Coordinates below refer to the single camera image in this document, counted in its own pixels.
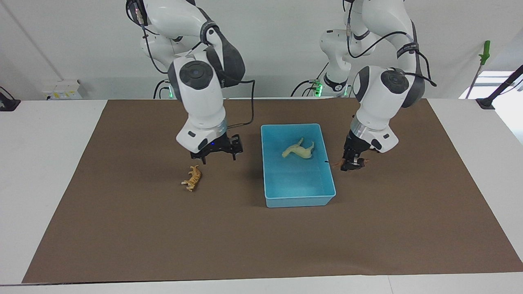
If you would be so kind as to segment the brown lion toy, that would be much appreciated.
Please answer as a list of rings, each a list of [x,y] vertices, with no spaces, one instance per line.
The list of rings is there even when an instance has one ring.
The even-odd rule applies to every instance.
[[[332,163],[332,164],[331,164],[331,167],[332,167],[332,168],[340,169],[340,160],[339,160],[338,162],[336,162],[336,163]],[[369,160],[365,158],[365,166],[366,166],[366,164],[367,164],[368,162],[369,162]]]

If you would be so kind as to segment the orange striped tiger toy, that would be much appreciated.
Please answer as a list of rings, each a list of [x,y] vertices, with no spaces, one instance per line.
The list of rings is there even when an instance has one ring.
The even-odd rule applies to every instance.
[[[190,179],[182,181],[181,185],[186,186],[188,191],[193,192],[202,177],[202,172],[199,170],[199,165],[190,166],[190,169],[191,170],[188,172]]]

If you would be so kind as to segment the cream camel toy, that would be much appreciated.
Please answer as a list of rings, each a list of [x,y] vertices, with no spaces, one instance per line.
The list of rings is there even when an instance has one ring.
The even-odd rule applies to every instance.
[[[315,142],[312,141],[312,144],[308,148],[304,148],[302,143],[304,142],[304,137],[300,138],[297,143],[287,147],[284,152],[282,152],[282,158],[288,157],[291,153],[302,159],[310,159],[313,156],[313,150],[315,149]]]

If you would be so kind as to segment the light blue plastic storage box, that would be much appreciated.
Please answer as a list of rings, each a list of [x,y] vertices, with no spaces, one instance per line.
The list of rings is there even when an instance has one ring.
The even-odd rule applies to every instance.
[[[263,153],[264,195],[269,208],[327,205],[336,188],[321,126],[310,124],[273,124],[260,128]],[[313,156],[302,159],[282,152],[304,137],[302,146],[315,142]]]

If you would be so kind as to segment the brown table mat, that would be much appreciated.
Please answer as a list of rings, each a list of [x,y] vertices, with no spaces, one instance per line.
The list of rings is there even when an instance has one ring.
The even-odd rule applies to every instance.
[[[333,170],[324,206],[267,208],[260,126],[318,123],[341,158],[355,99],[258,100],[244,153],[200,166],[175,142],[178,102],[107,102],[23,283],[523,272],[427,101],[392,120],[400,143]]]

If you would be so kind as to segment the white wall socket box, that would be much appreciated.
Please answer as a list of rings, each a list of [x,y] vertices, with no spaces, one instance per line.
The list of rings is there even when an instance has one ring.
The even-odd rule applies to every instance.
[[[45,80],[41,93],[46,100],[81,100],[85,95],[78,79]]]

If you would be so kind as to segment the green handled tool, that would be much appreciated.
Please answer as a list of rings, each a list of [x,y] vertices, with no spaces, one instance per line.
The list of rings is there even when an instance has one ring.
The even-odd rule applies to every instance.
[[[491,47],[491,41],[490,40],[486,40],[485,43],[483,44],[483,52],[478,55],[479,58],[480,58],[480,63],[479,63],[478,70],[476,71],[476,74],[474,75],[474,78],[473,78],[473,80],[471,82],[471,85],[469,86],[469,89],[467,91],[465,99],[469,99],[469,96],[472,93],[473,87],[475,86],[476,81],[477,81],[477,79],[479,77],[479,74],[482,72],[482,69],[483,69],[484,65],[486,65],[487,60],[491,56],[490,55],[490,47]]]

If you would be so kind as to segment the black clamp mount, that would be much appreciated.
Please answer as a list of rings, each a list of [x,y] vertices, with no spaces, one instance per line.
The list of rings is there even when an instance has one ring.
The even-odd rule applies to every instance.
[[[11,112],[14,111],[21,103],[20,99],[15,99],[7,89],[0,86],[0,111]]]

